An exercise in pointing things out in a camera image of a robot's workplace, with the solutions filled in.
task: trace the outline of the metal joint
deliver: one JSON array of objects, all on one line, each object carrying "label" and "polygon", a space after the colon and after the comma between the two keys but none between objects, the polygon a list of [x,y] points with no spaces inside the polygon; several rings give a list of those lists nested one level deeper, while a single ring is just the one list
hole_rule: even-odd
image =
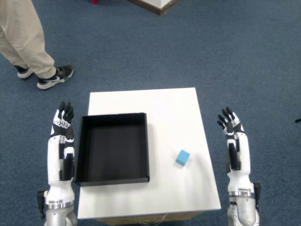
[{"label": "metal joint", "polygon": [[70,207],[74,204],[74,201],[71,202],[65,202],[65,203],[54,203],[54,204],[49,204],[48,209],[62,209],[62,208],[67,208]]},{"label": "metal joint", "polygon": [[253,192],[228,192],[229,196],[245,196],[255,198],[255,193]]}]

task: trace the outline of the shoe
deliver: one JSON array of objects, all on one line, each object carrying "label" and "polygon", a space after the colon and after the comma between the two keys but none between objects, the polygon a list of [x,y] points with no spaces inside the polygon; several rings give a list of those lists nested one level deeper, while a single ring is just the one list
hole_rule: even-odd
[{"label": "shoe", "polygon": [[40,89],[48,89],[58,83],[67,81],[73,75],[74,69],[71,65],[57,67],[56,73],[49,79],[38,79],[37,86]]},{"label": "shoe", "polygon": [[20,79],[27,79],[29,76],[31,76],[33,74],[33,70],[30,68],[24,69],[20,66],[15,65],[15,68],[18,71],[18,78]]}]

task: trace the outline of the blue carpet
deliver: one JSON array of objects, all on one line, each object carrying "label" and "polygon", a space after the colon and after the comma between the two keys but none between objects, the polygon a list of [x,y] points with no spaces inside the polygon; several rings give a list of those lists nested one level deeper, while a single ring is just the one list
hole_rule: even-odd
[{"label": "blue carpet", "polygon": [[182,0],[165,16],[125,0],[33,3],[48,53],[75,74],[41,91],[0,57],[0,225],[44,223],[36,192],[48,189],[47,142],[61,100],[74,105],[77,140],[90,92],[183,87],[197,89],[222,209],[162,225],[226,225],[226,141],[216,120],[227,105],[248,134],[261,225],[301,225],[300,1]]}]

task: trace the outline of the beige pants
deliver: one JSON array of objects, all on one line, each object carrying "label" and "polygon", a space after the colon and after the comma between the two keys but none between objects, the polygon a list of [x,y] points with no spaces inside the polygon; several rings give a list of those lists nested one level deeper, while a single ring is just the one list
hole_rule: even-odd
[{"label": "beige pants", "polygon": [[13,65],[50,78],[56,69],[32,0],[0,0],[0,53]]}]

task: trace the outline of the person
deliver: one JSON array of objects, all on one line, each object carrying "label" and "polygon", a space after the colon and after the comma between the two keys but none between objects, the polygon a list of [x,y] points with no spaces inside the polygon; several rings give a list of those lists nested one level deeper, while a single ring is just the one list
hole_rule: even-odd
[{"label": "person", "polygon": [[55,68],[45,51],[43,28],[32,0],[0,0],[0,53],[16,67],[20,79],[35,73],[40,89],[65,82],[74,72],[71,65]]}]

